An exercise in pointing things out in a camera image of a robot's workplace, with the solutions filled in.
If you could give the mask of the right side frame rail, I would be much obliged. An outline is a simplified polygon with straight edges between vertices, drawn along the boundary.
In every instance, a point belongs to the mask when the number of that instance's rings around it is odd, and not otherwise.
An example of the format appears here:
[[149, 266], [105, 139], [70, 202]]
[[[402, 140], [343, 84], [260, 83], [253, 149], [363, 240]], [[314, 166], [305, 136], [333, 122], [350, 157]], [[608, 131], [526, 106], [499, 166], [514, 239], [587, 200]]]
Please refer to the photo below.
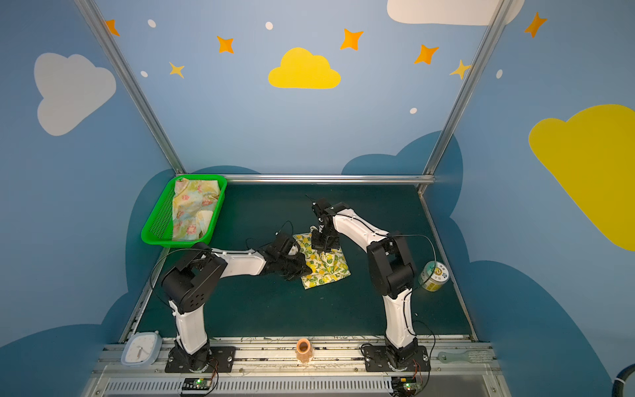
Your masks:
[[430, 212], [428, 204], [427, 204], [427, 202], [425, 200], [424, 193], [425, 193], [425, 190], [426, 190], [427, 187], [428, 187], [428, 185], [424, 185], [424, 184], [419, 184], [418, 185], [418, 188], [417, 188], [418, 197], [419, 197], [419, 199], [421, 201], [421, 205], [423, 206], [423, 211], [425, 212], [426, 218], [427, 218], [428, 223], [430, 225], [432, 234], [433, 234], [434, 239], [435, 239], [435, 243], [438, 245], [438, 249], [439, 249], [439, 251], [441, 253], [441, 258], [443, 260], [443, 263], [445, 264], [446, 268], [448, 269], [450, 280], [452, 282], [453, 289], [454, 289], [454, 291], [456, 293], [456, 297], [457, 297], [457, 299], [459, 301], [459, 304], [461, 306], [462, 312], [463, 312], [464, 316], [466, 317], [466, 321], [469, 324], [469, 327], [470, 327], [470, 340], [472, 342], [479, 342], [479, 338], [478, 338], [478, 335], [477, 335], [476, 330], [474, 328], [474, 324], [473, 324], [473, 322], [471, 320], [471, 316], [470, 316], [469, 311], [468, 311], [468, 309], [466, 307], [466, 303], [465, 303], [465, 301], [463, 299], [463, 296], [461, 294], [459, 285], [457, 284], [456, 278], [455, 278], [455, 276], [453, 274], [453, 271], [451, 269], [451, 262], [449, 261], [447, 255], [446, 255], [446, 251], [444, 249], [443, 242], [442, 242], [442, 240], [440, 238], [440, 235], [438, 233], [436, 225], [435, 225], [435, 223], [433, 221], [432, 213]]

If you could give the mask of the pink floral skirt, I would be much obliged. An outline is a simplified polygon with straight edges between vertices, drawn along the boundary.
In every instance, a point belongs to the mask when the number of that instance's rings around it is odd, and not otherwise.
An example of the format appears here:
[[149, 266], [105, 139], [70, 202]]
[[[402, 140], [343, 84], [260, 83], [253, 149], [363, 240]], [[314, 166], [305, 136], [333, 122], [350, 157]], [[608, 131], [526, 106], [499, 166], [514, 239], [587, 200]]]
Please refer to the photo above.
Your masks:
[[178, 179], [172, 199], [173, 241], [194, 241], [203, 238], [220, 198], [216, 180]]

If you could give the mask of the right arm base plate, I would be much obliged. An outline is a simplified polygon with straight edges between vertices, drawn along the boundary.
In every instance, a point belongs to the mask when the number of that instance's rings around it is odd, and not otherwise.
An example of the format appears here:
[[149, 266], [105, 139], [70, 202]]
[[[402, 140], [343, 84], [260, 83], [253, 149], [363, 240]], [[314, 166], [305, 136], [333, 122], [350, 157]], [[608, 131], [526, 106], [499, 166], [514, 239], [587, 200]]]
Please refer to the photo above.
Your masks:
[[360, 353], [367, 372], [429, 372], [431, 370], [430, 357], [426, 347], [418, 347], [412, 358], [396, 367], [390, 363], [386, 346], [364, 343], [360, 346]]

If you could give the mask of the left aluminium frame post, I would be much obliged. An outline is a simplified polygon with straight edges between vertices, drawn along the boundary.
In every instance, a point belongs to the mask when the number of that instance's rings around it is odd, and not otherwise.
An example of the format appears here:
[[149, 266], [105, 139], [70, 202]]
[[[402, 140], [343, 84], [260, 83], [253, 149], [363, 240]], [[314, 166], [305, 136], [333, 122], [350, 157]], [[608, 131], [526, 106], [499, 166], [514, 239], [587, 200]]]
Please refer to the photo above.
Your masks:
[[82, 14], [90, 30], [102, 47], [104, 54], [117, 72], [118, 77], [122, 81], [126, 91], [130, 95], [132, 101], [137, 107], [138, 112], [142, 116], [144, 122], [155, 138], [166, 160], [174, 172], [178, 175], [186, 173], [185, 167], [180, 160], [177, 152], [172, 145], [168, 135], [163, 129], [160, 121], [152, 109], [147, 96], [142, 92], [142, 87], [137, 81], [136, 75], [133, 73], [132, 67], [129, 66], [125, 56], [116, 43], [114, 35], [109, 31], [107, 23], [95, 1], [75, 0], [75, 5]]

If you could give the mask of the orange ribbed cup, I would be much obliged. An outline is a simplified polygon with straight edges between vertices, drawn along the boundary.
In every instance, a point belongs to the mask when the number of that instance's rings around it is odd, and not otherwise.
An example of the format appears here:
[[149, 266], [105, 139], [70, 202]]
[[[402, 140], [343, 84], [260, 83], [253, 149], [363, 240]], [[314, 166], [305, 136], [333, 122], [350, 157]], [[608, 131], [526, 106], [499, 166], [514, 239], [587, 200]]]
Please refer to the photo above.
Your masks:
[[311, 362], [314, 357], [314, 347], [312, 345], [312, 342], [310, 342], [309, 339], [304, 337], [299, 339], [299, 341], [297, 341], [295, 346], [295, 354], [296, 354], [297, 360], [301, 364], [303, 365], [309, 364], [309, 362]]

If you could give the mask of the right controller board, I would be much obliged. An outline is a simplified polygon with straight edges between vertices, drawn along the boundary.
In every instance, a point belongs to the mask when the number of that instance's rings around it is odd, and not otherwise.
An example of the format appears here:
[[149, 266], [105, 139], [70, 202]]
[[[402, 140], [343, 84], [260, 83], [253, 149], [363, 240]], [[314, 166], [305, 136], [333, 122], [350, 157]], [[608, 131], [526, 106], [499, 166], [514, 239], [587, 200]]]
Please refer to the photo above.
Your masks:
[[392, 397], [411, 397], [417, 395], [420, 390], [420, 384], [412, 378], [393, 377], [391, 379]]

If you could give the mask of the green plastic basket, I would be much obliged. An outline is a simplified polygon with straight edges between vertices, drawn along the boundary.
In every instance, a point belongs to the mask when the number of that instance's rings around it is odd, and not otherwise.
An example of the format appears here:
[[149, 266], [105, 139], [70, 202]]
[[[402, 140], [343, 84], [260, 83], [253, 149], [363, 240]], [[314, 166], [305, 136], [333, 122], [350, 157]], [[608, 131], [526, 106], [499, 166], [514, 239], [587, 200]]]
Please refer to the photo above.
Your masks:
[[[172, 220], [172, 199], [175, 196], [175, 182], [178, 179], [187, 178], [189, 180], [216, 180], [221, 193], [208, 232], [203, 238], [194, 241], [173, 241], [173, 220]], [[221, 175], [181, 175], [173, 178], [164, 188], [155, 208], [142, 229], [142, 240], [144, 243], [168, 248], [187, 248], [197, 243], [210, 243], [216, 228], [221, 208], [225, 200], [225, 193], [228, 181]]]

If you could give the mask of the lemon print skirt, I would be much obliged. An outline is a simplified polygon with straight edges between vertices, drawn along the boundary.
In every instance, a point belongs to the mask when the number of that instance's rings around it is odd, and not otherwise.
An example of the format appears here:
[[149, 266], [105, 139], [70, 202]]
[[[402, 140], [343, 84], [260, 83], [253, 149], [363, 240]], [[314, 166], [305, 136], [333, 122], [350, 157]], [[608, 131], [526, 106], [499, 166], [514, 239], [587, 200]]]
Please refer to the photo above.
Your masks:
[[308, 276], [302, 276], [304, 289], [325, 286], [341, 281], [351, 275], [341, 248], [330, 251], [318, 251], [312, 248], [311, 233], [295, 234], [299, 251], [304, 254], [306, 265], [311, 269]]

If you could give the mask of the controller board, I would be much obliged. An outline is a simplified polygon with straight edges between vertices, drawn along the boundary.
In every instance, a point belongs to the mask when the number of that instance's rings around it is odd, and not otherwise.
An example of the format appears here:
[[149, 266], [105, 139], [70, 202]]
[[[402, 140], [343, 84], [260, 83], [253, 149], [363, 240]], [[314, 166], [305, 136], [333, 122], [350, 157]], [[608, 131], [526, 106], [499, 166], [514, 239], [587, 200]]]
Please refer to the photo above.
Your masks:
[[211, 377], [185, 378], [181, 384], [180, 395], [205, 396], [213, 387], [214, 380]]
[[391, 379], [392, 397], [411, 397], [417, 395], [420, 390], [420, 384], [412, 378], [393, 377]]

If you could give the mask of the round green white tin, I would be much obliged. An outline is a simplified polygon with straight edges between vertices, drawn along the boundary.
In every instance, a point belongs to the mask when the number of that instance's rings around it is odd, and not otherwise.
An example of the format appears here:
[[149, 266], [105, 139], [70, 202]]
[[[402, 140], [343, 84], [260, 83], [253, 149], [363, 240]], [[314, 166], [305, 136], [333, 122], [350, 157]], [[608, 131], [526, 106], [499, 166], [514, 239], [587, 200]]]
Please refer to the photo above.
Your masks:
[[418, 278], [421, 287], [429, 292], [440, 290], [449, 279], [449, 271], [440, 261], [428, 262]]

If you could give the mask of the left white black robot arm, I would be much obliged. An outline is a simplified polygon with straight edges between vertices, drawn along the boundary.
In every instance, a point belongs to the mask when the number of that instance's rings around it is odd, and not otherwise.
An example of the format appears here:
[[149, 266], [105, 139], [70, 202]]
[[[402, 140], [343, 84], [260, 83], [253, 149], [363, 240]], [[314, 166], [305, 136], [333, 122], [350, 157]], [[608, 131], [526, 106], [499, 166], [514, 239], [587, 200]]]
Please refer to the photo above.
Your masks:
[[286, 281], [312, 273], [299, 245], [293, 243], [285, 253], [268, 251], [222, 251], [204, 243], [175, 252], [183, 256], [161, 280], [161, 287], [175, 317], [176, 351], [198, 368], [207, 363], [208, 335], [203, 306], [219, 281], [233, 276], [263, 276], [276, 273]]

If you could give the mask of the left controller board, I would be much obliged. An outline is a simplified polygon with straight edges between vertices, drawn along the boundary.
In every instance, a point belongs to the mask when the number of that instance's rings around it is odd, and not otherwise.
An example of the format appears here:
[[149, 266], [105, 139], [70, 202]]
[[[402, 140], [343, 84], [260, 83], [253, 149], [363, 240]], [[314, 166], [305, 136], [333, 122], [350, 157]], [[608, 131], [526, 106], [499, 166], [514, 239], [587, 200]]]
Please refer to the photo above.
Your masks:
[[181, 384], [180, 395], [205, 396], [213, 387], [214, 380], [211, 377], [185, 378]]

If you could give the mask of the rear aluminium frame rail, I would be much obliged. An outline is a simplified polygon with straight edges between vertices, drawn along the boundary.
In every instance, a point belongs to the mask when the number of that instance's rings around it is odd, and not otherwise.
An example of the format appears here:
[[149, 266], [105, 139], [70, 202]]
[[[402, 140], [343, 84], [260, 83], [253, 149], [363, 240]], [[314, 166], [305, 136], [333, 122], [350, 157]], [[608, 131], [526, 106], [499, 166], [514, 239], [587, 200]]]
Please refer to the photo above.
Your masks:
[[432, 185], [432, 175], [224, 175], [233, 184], [255, 185]]

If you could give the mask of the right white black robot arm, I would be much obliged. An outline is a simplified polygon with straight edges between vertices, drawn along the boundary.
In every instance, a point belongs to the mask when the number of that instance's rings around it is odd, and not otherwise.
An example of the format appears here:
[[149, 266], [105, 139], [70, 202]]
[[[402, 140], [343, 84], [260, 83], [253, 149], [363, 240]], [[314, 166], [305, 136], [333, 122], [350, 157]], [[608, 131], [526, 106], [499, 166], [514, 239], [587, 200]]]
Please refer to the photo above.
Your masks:
[[407, 236], [377, 228], [345, 203], [320, 199], [312, 202], [312, 211], [318, 220], [312, 230], [313, 249], [335, 250], [345, 236], [366, 253], [370, 280], [385, 306], [386, 354], [393, 367], [404, 366], [419, 352], [411, 304], [417, 267]]

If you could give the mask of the aluminium frame post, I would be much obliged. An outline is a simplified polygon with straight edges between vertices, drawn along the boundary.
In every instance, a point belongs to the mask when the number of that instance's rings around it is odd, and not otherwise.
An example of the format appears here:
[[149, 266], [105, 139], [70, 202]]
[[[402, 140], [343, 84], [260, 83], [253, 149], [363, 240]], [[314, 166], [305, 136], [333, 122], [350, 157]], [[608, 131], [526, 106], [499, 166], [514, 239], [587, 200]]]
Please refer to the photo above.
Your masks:
[[468, 70], [467, 76], [463, 79], [463, 83], [461, 84], [461, 88], [456, 101], [453, 104], [449, 117], [435, 143], [435, 146], [433, 147], [430, 157], [428, 158], [423, 171], [423, 175], [426, 179], [431, 180], [435, 175], [443, 155], [445, 154], [446, 149], [449, 146], [459, 123], [461, 122], [461, 118], [467, 109], [472, 94], [474, 94], [476, 86], [479, 83], [499, 38], [504, 31], [506, 19], [511, 13], [513, 4], [514, 1], [512, 0], [499, 1], [497, 8], [494, 10], [494, 15], [486, 28], [475, 57], [472, 60], [471, 69]]
[[186, 173], [185, 167], [180, 160], [177, 152], [172, 145], [168, 135], [163, 129], [160, 121], [152, 109], [147, 96], [142, 92], [142, 87], [137, 81], [136, 75], [133, 73], [132, 67], [129, 66], [125, 56], [116, 43], [114, 35], [109, 31], [107, 23], [95, 1], [75, 0], [75, 5], [82, 14], [90, 30], [102, 47], [104, 54], [117, 72], [118, 77], [122, 81], [126, 91], [130, 95], [132, 101], [137, 107], [138, 112], [142, 116], [144, 122], [155, 138], [166, 160], [174, 172], [178, 175]]

